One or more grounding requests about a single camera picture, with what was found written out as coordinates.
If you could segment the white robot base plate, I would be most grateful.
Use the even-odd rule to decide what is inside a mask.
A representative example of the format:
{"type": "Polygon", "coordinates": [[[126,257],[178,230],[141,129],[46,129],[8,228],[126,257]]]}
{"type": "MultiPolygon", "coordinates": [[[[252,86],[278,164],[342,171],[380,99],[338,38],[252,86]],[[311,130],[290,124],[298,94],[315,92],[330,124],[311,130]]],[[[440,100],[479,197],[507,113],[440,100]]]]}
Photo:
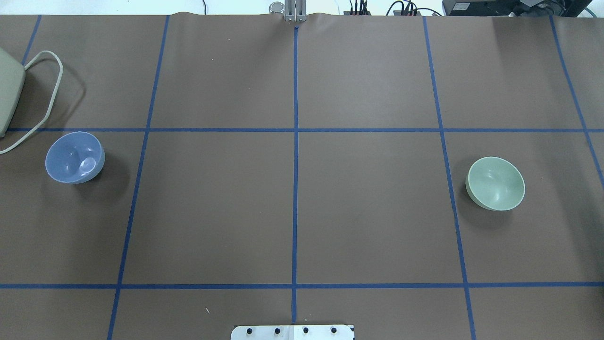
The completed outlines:
{"type": "Polygon", "coordinates": [[[242,325],[231,340],[354,340],[353,325],[242,325]]]}

